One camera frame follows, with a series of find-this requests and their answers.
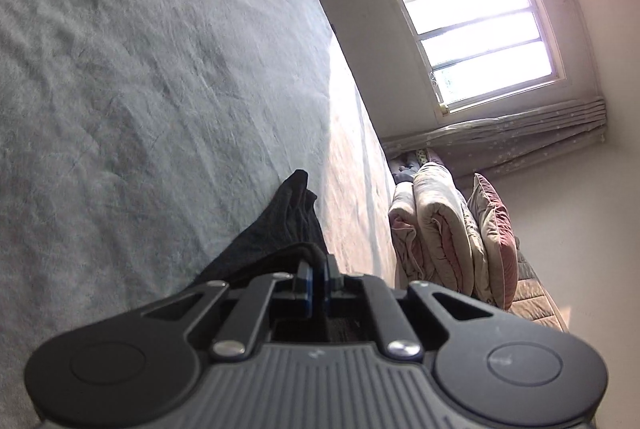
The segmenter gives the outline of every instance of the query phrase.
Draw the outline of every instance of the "ribbed surface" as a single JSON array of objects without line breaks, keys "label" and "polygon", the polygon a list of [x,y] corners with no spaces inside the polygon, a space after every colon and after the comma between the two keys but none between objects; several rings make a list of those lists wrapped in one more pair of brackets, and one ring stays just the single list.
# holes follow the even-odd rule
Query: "ribbed surface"
[{"label": "ribbed surface", "polygon": [[243,364],[213,367],[200,389],[153,429],[470,429],[420,367],[371,346],[265,346]]}]

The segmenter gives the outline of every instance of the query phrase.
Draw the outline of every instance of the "gathered curtain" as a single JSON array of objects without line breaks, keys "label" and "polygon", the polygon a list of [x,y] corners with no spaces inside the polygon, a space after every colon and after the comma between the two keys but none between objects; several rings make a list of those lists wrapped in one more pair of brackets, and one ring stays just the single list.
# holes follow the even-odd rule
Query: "gathered curtain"
[{"label": "gathered curtain", "polygon": [[603,142],[606,128],[606,104],[597,96],[447,125],[382,146],[389,160],[431,148],[456,183],[469,187],[476,172],[492,178]]}]

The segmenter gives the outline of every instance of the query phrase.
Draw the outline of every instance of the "bed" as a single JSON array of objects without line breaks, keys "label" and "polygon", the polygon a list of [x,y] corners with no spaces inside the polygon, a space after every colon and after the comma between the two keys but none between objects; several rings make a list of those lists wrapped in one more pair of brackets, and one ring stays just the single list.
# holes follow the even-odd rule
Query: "bed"
[{"label": "bed", "polygon": [[28,355],[181,287],[309,174],[344,272],[394,285],[393,179],[318,0],[0,0],[0,419]]}]

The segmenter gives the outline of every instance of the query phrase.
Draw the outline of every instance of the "stack of bedding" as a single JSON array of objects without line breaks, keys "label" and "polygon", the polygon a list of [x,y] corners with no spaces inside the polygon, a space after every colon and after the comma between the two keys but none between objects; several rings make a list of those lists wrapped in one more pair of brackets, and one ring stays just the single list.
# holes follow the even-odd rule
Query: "stack of bedding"
[{"label": "stack of bedding", "polygon": [[468,202],[449,171],[428,162],[396,187],[389,210],[398,261],[410,281],[424,280],[508,310],[518,256],[507,209],[476,174]]}]

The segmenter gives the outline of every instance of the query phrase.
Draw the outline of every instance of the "pink pillow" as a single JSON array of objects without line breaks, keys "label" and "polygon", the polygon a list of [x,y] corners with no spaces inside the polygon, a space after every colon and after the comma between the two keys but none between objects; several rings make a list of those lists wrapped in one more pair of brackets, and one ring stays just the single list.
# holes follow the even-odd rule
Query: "pink pillow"
[{"label": "pink pillow", "polygon": [[468,206],[486,249],[492,295],[498,308],[508,310],[518,285],[518,250],[507,207],[481,174],[476,174]]}]

